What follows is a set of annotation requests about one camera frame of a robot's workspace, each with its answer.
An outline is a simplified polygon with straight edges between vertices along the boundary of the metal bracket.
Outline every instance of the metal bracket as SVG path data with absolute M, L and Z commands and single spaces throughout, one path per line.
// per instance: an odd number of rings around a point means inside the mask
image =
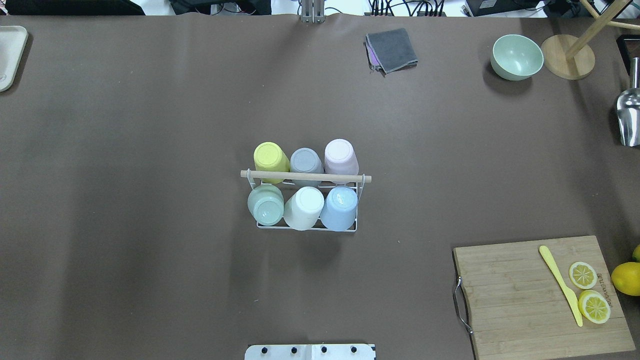
M 244 360 L 376 360 L 373 344 L 251 345 Z
M 458 318 L 460 318 L 460 321 L 465 325 L 465 328 L 467 328 L 469 335 L 473 335 L 474 330 L 471 329 L 471 326 L 464 319 L 462 319 L 462 316 L 460 315 L 460 309 L 458 308 L 458 296 L 456 295 L 456 293 L 458 292 L 458 289 L 461 289 L 461 287 L 462 287 L 462 276 L 458 276 L 458 282 L 453 287 L 453 304 L 456 306 L 456 315 L 458 315 Z
M 300 21 L 321 24 L 324 22 L 324 0 L 301 0 Z

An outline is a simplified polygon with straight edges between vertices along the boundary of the plastic knife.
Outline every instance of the plastic knife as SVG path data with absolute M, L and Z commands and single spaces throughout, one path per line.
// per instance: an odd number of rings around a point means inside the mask
M 551 273 L 554 274 L 558 285 L 560 285 L 560 288 L 564 293 L 564 297 L 566 297 L 566 301 L 571 307 L 575 322 L 578 324 L 578 326 L 582 326 L 582 314 L 580 314 L 580 310 L 578 310 L 578 298 L 575 296 L 573 290 L 569 289 L 569 287 L 564 283 L 562 275 L 560 275 L 560 270 L 558 269 L 556 261 L 553 255 L 551 255 L 551 251 L 549 251 L 549 248 L 545 245 L 542 245 L 539 251 L 540 255 L 542 255 L 542 258 L 545 260 L 545 263 L 549 267 L 549 270 L 551 270 Z

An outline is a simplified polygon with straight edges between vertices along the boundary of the light blue cup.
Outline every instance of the light blue cup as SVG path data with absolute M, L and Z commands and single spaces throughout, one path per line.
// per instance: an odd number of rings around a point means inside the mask
M 324 167 L 322 166 L 322 160 L 320 160 L 320 157 L 315 151 L 308 147 L 303 147 L 291 155 L 291 172 L 324 174 Z M 320 181 L 311 180 L 294 180 L 293 183 L 300 187 L 317 187 L 320 185 Z
M 540 71 L 544 63 L 545 58 L 540 46 L 522 35 L 504 35 L 493 45 L 491 66 L 503 79 L 527 79 Z
M 282 192 L 270 184 L 253 189 L 246 203 L 255 221 L 265 226 L 277 224 L 284 214 Z
M 358 195 L 347 186 L 336 186 L 326 196 L 320 221 L 329 230 L 345 231 L 356 220 Z

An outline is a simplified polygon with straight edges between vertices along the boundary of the wooden dowel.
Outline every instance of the wooden dowel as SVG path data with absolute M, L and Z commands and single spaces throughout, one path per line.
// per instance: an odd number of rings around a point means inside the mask
M 604 28 L 611 19 L 613 19 L 620 10 L 624 9 L 631 0 L 615 0 L 605 11 L 602 16 L 599 16 L 596 21 L 582 34 L 578 40 L 571 45 L 566 52 L 565 57 L 567 60 L 573 59 L 573 57 L 594 37 L 597 33 Z
M 240 171 L 240 177 L 247 177 L 247 170 Z M 362 175 L 335 175 L 335 174 L 307 174 L 304 172 L 277 172 L 277 171 L 251 171 L 251 177 L 257 179 L 290 179 L 311 181 L 337 181 L 347 183 L 361 183 Z M 364 182 L 370 183 L 371 176 L 365 175 Z
M 587 0 L 580 0 L 580 2 L 584 6 L 584 8 L 587 9 L 587 11 L 591 14 L 591 16 L 593 16 L 594 19 L 597 19 L 600 17 L 600 14 L 598 14 L 598 12 L 589 4 Z M 617 28 L 625 28 L 625 29 L 640 31 L 640 25 L 627 24 L 626 22 L 609 21 L 607 25 L 616 26 Z

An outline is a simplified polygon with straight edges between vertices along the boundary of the black box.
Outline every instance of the black box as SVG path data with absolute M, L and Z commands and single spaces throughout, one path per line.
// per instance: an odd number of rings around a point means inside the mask
M 471 16 L 512 12 L 514 10 L 534 9 L 539 1 L 532 0 L 467 0 Z

